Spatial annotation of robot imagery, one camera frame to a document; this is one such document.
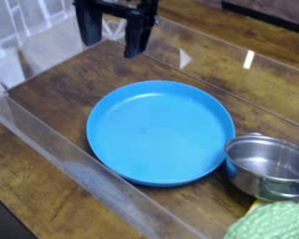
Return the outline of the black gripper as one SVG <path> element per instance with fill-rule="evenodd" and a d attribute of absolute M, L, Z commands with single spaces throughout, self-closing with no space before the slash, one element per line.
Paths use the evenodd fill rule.
<path fill-rule="evenodd" d="M 73 0 L 81 40 L 86 46 L 102 39 L 102 14 L 126 20 L 124 57 L 136 58 L 144 51 L 158 24 L 158 0 Z"/>

